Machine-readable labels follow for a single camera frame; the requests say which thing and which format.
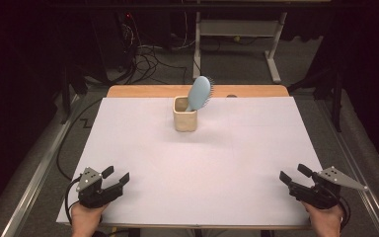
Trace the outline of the person's right hand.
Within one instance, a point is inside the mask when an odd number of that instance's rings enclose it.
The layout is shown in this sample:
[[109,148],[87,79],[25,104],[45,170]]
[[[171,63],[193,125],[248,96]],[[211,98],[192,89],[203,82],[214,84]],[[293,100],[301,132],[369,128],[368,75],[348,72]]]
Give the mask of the person's right hand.
[[343,211],[336,205],[329,209],[319,209],[302,201],[309,214],[312,229],[317,237],[341,237]]

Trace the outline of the beige square cup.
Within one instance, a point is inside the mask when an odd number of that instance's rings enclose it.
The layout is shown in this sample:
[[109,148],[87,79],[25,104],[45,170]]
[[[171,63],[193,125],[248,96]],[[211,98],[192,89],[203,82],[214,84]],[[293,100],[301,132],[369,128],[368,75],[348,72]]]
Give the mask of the beige square cup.
[[189,100],[185,96],[178,96],[173,101],[173,117],[175,130],[179,132],[193,132],[197,129],[197,111],[188,111]]

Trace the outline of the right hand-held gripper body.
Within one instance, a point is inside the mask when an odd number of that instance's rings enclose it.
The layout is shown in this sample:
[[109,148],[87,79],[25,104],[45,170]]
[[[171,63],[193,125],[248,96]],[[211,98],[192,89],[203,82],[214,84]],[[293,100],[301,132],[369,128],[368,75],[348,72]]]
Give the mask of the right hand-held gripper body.
[[334,166],[316,172],[317,179],[313,187],[298,184],[299,191],[293,196],[319,209],[329,209],[338,205],[341,200],[341,187],[359,191],[368,191],[368,187],[344,174]]

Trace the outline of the person's left hand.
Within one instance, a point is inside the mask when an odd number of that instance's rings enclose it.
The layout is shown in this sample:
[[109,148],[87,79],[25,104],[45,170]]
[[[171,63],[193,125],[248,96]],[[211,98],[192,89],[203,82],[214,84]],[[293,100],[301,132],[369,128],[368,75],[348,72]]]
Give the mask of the person's left hand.
[[107,204],[98,208],[88,208],[75,203],[71,209],[72,234],[71,237],[92,237],[97,231],[103,212]]

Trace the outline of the black metal stand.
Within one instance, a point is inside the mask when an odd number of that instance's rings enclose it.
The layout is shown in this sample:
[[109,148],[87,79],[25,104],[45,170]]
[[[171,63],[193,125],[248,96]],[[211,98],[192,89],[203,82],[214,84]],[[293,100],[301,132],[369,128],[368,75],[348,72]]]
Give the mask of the black metal stand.
[[342,77],[334,67],[324,67],[287,87],[289,93],[300,88],[314,88],[316,100],[332,99],[331,119],[337,132],[341,132]]
[[77,95],[86,95],[88,92],[85,77],[80,67],[75,64],[65,65],[61,72],[62,124],[67,123],[71,114],[70,88]]

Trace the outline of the aluminium floor rail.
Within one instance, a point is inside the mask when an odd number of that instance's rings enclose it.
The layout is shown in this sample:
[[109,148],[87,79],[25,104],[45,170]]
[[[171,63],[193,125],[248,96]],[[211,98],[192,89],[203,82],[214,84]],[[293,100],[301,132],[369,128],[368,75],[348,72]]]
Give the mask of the aluminium floor rail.
[[78,95],[68,100],[70,112],[59,110],[56,113],[55,119],[43,131],[15,172],[1,198],[3,203],[14,205],[9,207],[11,216],[5,223],[0,237],[18,237],[51,167],[55,164],[56,153],[82,101]]
[[344,190],[350,208],[350,221],[342,232],[348,237],[379,237],[379,154],[349,104],[341,108],[341,128],[333,125],[329,105],[317,103],[330,138],[340,150],[327,162],[368,187],[366,191]]

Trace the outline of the light blue hairbrush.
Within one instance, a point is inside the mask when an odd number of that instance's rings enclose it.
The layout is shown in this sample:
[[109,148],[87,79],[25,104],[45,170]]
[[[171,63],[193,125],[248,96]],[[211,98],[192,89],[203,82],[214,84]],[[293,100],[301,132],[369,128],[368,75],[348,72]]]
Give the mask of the light blue hairbrush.
[[213,82],[205,76],[198,76],[188,93],[187,112],[197,111],[203,108],[213,92]]

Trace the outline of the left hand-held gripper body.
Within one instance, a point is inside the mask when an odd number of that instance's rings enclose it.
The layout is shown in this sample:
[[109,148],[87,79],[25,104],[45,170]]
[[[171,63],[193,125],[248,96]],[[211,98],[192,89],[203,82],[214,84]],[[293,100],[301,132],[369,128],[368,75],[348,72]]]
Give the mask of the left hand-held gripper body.
[[87,208],[99,208],[110,202],[102,188],[104,178],[102,173],[93,168],[85,168],[76,188],[81,205]]

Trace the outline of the black equipment with red light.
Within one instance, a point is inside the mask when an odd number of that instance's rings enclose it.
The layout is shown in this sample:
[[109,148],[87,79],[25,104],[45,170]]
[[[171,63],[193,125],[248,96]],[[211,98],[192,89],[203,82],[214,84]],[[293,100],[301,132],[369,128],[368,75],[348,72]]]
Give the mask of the black equipment with red light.
[[92,15],[103,62],[108,69],[128,68],[133,57],[134,31],[120,12]]

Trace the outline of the white metal desk frame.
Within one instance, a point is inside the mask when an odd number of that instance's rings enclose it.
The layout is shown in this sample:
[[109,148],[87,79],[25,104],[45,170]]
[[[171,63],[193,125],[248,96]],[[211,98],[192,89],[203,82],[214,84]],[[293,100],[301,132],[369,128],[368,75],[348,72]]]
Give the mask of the white metal desk frame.
[[193,55],[192,78],[201,75],[200,40],[202,37],[247,37],[272,38],[272,45],[264,52],[265,61],[271,79],[275,84],[281,83],[274,55],[282,34],[287,13],[280,14],[278,20],[248,21],[248,20],[202,20],[199,12],[195,18],[195,40]]

